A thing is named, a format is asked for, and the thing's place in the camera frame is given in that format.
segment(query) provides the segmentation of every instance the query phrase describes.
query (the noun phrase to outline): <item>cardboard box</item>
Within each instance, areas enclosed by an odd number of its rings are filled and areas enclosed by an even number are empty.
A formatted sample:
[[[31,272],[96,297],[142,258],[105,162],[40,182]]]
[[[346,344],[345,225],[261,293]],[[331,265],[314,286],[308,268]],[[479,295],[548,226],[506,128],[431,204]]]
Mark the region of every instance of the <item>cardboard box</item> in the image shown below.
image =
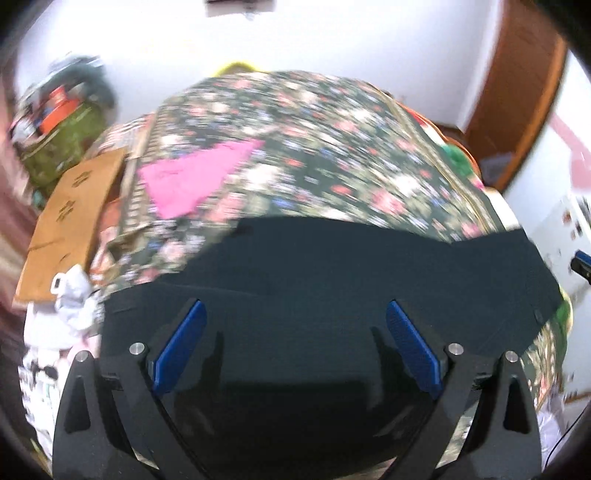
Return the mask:
[[[57,273],[76,264],[87,271],[96,246],[97,222],[125,154],[125,148],[113,150],[62,175],[35,227],[16,301],[55,301],[50,287]]]

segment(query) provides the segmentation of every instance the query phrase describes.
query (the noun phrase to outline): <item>floral blanket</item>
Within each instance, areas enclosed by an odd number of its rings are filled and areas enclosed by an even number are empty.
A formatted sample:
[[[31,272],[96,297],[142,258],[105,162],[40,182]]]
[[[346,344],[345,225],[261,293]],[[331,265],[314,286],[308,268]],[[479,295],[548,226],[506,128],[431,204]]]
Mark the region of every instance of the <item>floral blanket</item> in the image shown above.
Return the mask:
[[[134,175],[110,244],[117,263],[107,294],[182,269],[241,216],[318,216],[441,241],[503,228],[474,176],[463,175],[395,101],[357,80],[305,72],[206,79],[156,112],[138,167],[251,138],[264,145],[181,218],[159,219]],[[570,314],[565,302],[522,357],[537,407],[560,370]],[[460,422],[449,458],[469,420]]]

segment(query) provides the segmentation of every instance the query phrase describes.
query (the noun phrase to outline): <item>metal screw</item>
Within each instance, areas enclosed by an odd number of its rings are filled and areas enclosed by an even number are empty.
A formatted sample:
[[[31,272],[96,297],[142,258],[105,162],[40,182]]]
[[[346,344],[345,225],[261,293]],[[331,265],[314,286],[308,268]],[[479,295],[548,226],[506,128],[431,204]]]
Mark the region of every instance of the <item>metal screw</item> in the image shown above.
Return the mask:
[[[135,342],[129,347],[129,353],[131,353],[131,355],[139,355],[145,350],[145,348],[146,346],[143,343]]]
[[[447,349],[452,355],[461,355],[464,353],[464,347],[459,343],[450,343]]]
[[[82,350],[78,352],[74,358],[79,362],[83,362],[88,358],[88,350]]]
[[[505,358],[509,360],[509,362],[511,362],[512,364],[519,360],[519,356],[513,350],[505,352]]]

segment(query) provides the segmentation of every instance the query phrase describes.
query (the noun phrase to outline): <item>yellow object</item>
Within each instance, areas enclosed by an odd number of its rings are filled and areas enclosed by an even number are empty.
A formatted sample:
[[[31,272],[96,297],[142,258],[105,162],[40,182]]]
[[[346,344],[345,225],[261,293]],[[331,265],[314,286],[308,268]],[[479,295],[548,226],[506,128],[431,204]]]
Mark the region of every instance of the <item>yellow object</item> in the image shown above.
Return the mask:
[[[566,333],[567,333],[567,335],[570,335],[570,332],[573,330],[573,325],[574,325],[573,302],[570,301],[569,294],[566,293],[562,289],[562,287],[560,287],[560,285],[558,287],[560,288],[560,293],[562,294],[563,298],[569,304],[569,318],[566,320]]]
[[[214,77],[231,75],[232,73],[260,72],[259,69],[245,61],[233,61],[226,63],[221,69],[213,74]]]

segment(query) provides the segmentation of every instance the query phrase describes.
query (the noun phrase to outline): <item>black cable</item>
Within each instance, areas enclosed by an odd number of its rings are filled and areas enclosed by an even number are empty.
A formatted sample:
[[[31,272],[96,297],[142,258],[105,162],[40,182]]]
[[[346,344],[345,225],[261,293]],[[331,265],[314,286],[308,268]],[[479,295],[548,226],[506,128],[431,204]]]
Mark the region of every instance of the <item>black cable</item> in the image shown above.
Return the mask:
[[[556,447],[558,445],[560,445],[560,442],[562,442],[564,440],[564,438],[569,434],[569,432],[571,431],[571,429],[576,425],[576,423],[579,421],[579,418],[581,418],[583,416],[583,413],[585,413],[585,410],[587,410],[587,407],[585,407],[583,409],[583,411],[579,414],[579,416],[576,418],[576,420],[571,424],[571,426],[569,428],[566,429],[566,432],[564,432],[564,435],[562,435],[562,437],[560,437],[560,440],[558,442],[556,442],[556,444],[552,447],[552,450],[550,450],[550,454],[548,455],[548,458],[546,459],[546,463],[544,464],[544,470],[546,470],[546,467],[548,467],[548,462],[550,461],[550,458],[552,457],[552,454],[554,453],[554,451],[556,450]]]

